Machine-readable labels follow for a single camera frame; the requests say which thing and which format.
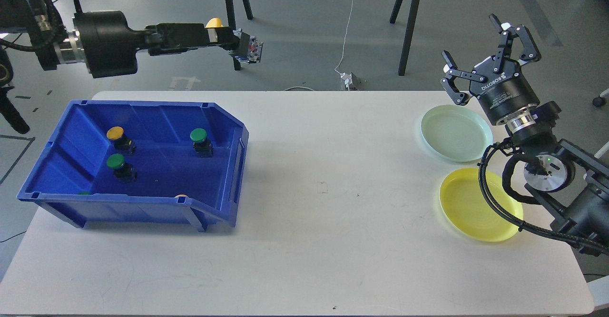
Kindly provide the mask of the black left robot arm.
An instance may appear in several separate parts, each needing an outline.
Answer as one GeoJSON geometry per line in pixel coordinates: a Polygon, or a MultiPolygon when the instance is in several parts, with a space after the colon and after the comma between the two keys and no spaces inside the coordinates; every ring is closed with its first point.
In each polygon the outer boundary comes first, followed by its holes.
{"type": "Polygon", "coordinates": [[[18,133],[30,128],[7,96],[14,76],[8,49],[33,52],[44,70],[84,63],[94,78],[135,74],[136,54],[141,50],[155,56],[220,47],[235,61],[258,61],[251,54],[255,39],[219,21],[161,23],[133,30],[121,11],[84,12],[79,0],[73,2],[74,29],[69,31],[52,0],[1,0],[1,31],[26,33],[30,40],[30,45],[1,40],[1,115],[18,133]]]}

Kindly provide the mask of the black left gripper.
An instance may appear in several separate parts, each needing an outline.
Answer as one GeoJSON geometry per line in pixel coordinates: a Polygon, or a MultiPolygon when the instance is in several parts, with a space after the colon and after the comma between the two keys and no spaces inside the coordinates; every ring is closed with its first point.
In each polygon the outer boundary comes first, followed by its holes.
{"type": "Polygon", "coordinates": [[[183,54],[190,50],[220,47],[235,50],[238,41],[231,27],[206,28],[202,23],[160,23],[133,30],[124,13],[92,11],[76,13],[74,27],[79,33],[85,63],[93,78],[135,74],[136,53],[150,56],[183,54]]]}

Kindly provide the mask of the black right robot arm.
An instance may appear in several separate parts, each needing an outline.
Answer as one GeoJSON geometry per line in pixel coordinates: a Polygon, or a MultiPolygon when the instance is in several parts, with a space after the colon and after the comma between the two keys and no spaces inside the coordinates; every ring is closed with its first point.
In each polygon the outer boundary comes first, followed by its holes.
{"type": "Polygon", "coordinates": [[[476,98],[494,126],[504,126],[507,138],[488,146],[478,164],[481,195],[490,208],[520,231],[563,241],[581,254],[608,254],[609,172],[605,162],[552,129],[561,109],[554,101],[541,104],[522,67],[541,59],[529,29],[489,19],[500,35],[496,52],[472,70],[459,70],[448,51],[441,84],[457,105],[476,98]],[[506,156],[502,188],[515,201],[544,207],[550,228],[516,217],[491,194],[486,170],[496,152],[506,156]]]}

